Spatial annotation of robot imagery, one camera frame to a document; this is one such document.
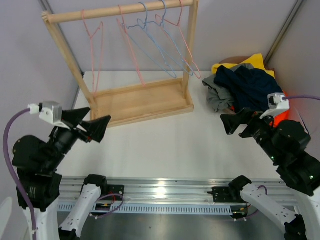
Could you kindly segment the grey shorts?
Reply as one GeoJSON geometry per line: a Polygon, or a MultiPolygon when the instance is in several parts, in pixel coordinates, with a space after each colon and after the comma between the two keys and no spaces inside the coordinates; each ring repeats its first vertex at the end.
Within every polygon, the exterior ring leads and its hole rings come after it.
{"type": "MultiPolygon", "coordinates": [[[[235,72],[238,68],[244,67],[248,70],[254,69],[254,66],[250,63],[241,63],[241,64],[236,64],[231,67],[227,67],[227,64],[225,65],[220,65],[219,67],[225,67],[228,70],[231,70],[232,72],[235,72]]],[[[216,78],[216,74],[213,73],[211,76],[206,77],[202,80],[203,86],[207,87],[207,95],[206,95],[206,101],[208,105],[215,111],[224,111],[226,109],[234,109],[233,111],[235,112],[235,107],[236,104],[239,104],[239,101],[237,101],[233,96],[232,93],[230,92],[229,89],[219,86],[214,83],[214,80],[216,78]]],[[[242,108],[250,108],[252,110],[257,110],[257,107],[255,106],[254,102],[248,102],[245,103],[242,108]]]]}

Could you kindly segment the pink hanger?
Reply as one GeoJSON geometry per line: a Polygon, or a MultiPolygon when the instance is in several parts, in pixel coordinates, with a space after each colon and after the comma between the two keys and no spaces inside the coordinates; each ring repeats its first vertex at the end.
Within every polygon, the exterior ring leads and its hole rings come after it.
{"type": "Polygon", "coordinates": [[[180,13],[179,13],[179,17],[176,23],[169,21],[166,19],[166,12],[167,12],[167,8],[165,8],[164,14],[163,16],[160,16],[158,14],[155,15],[155,22],[159,25],[159,27],[161,28],[161,30],[164,32],[164,34],[166,35],[166,37],[169,39],[169,41],[173,44],[176,52],[178,53],[178,55],[180,56],[180,60],[181,62],[185,65],[185,67],[181,67],[183,69],[183,71],[185,73],[188,73],[190,76],[196,76],[198,79],[201,78],[201,71],[198,67],[198,65],[195,63],[195,61],[193,60],[193,55],[192,52],[189,48],[189,44],[187,43],[186,39],[185,39],[185,35],[182,31],[181,28],[181,18],[183,16],[183,11],[184,11],[184,4],[182,0],[179,0],[179,5],[180,5],[180,13]],[[186,48],[185,50],[185,54],[188,55],[190,57],[190,61],[191,63],[188,62],[187,57],[183,56],[183,54],[180,51],[180,48],[178,47],[178,45],[176,44],[175,40],[172,38],[171,34],[167,31],[166,29],[166,23],[174,26],[178,29],[180,37],[183,40],[184,46],[186,48]]]}
{"type": "Polygon", "coordinates": [[[145,87],[146,83],[145,83],[144,78],[143,78],[143,76],[141,74],[139,63],[137,61],[137,58],[136,58],[136,55],[135,55],[135,51],[133,49],[133,46],[132,46],[132,43],[131,43],[131,39],[129,37],[128,31],[127,31],[127,28],[126,28],[126,23],[125,23],[125,18],[124,18],[124,14],[123,14],[123,11],[122,11],[122,7],[119,4],[117,6],[118,6],[118,9],[119,9],[120,15],[121,15],[121,21],[119,19],[117,19],[117,23],[118,23],[119,29],[121,31],[123,40],[124,40],[124,42],[126,44],[128,54],[129,54],[129,56],[131,58],[131,62],[133,63],[133,65],[135,67],[135,71],[137,73],[139,81],[140,81],[141,85],[143,87],[145,87]]]}
{"type": "Polygon", "coordinates": [[[101,76],[101,70],[102,70],[102,64],[104,60],[104,23],[101,21],[96,28],[94,32],[90,32],[88,25],[86,23],[85,19],[85,10],[83,9],[81,11],[81,18],[83,25],[85,27],[85,31],[89,38],[89,44],[90,44],[90,57],[91,57],[91,72],[92,72],[92,94],[95,97],[98,92],[98,87],[100,83],[100,76],[101,76]],[[94,47],[94,37],[97,35],[97,33],[101,33],[101,40],[100,40],[100,53],[98,58],[98,68],[95,69],[95,62],[96,62],[96,56],[95,56],[95,47],[94,47]]]}

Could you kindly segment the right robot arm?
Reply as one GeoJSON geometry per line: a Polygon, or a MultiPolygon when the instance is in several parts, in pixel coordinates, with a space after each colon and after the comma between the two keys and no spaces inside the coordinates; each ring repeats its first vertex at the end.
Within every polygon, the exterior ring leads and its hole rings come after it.
{"type": "Polygon", "coordinates": [[[311,136],[300,122],[283,120],[274,125],[274,117],[244,108],[240,112],[220,116],[225,131],[253,138],[270,158],[276,172],[297,200],[297,214],[260,192],[244,175],[228,184],[228,196],[234,202],[243,200],[255,207],[283,232],[286,240],[318,240],[320,238],[320,161],[306,152],[311,136]]]}

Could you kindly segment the yellow shorts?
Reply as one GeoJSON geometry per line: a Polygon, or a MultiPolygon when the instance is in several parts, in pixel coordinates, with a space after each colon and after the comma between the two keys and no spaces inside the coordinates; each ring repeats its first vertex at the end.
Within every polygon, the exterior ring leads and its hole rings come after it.
{"type": "Polygon", "coordinates": [[[219,64],[219,63],[215,63],[212,67],[211,67],[211,73],[212,74],[216,74],[217,70],[220,66],[224,66],[227,69],[231,69],[237,65],[240,64],[251,64],[253,66],[254,69],[259,69],[259,70],[263,70],[265,71],[268,75],[272,76],[273,78],[276,78],[276,74],[275,72],[271,71],[271,70],[266,70],[261,64],[264,62],[264,58],[263,55],[261,53],[256,53],[253,54],[252,56],[250,56],[250,58],[248,58],[247,60],[239,63],[239,64],[234,64],[234,63],[223,63],[223,64],[219,64]]]}

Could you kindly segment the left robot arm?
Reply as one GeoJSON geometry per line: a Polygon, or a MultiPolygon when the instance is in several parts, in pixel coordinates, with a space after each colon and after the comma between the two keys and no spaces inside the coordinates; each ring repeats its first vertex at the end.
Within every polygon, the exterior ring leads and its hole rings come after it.
{"type": "Polygon", "coordinates": [[[58,166],[81,140],[100,143],[106,133],[111,116],[91,121],[84,117],[89,107],[58,110],[53,113],[46,107],[30,107],[17,113],[16,120],[25,112],[39,113],[39,117],[53,125],[47,142],[33,135],[20,138],[12,149],[10,167],[16,167],[14,179],[18,204],[23,209],[33,240],[78,240],[90,215],[93,204],[108,196],[107,178],[103,175],[88,175],[81,187],[80,197],[67,219],[58,225],[57,211],[62,175],[58,166]]]}

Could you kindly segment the orange shorts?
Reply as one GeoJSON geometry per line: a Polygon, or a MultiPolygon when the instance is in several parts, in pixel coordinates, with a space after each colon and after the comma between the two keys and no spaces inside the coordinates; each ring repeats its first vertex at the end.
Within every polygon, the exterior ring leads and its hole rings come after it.
{"type": "MultiPolygon", "coordinates": [[[[230,115],[235,115],[237,113],[239,113],[240,111],[236,111],[235,107],[232,105],[231,107],[227,108],[225,110],[226,113],[230,114],[230,115]]],[[[286,111],[281,112],[278,115],[274,116],[274,122],[273,122],[273,127],[277,127],[280,122],[284,121],[284,120],[288,120],[289,119],[289,113],[290,113],[290,109],[286,109],[286,111]]]]}

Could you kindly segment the navy blue shorts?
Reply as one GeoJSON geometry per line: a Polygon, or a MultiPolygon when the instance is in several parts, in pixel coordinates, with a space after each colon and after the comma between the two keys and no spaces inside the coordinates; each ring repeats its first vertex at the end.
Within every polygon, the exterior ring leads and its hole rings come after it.
{"type": "Polygon", "coordinates": [[[233,106],[236,113],[244,108],[265,112],[269,109],[268,95],[283,92],[273,76],[264,70],[248,69],[244,66],[235,71],[220,66],[214,83],[229,90],[234,99],[233,106]]]}

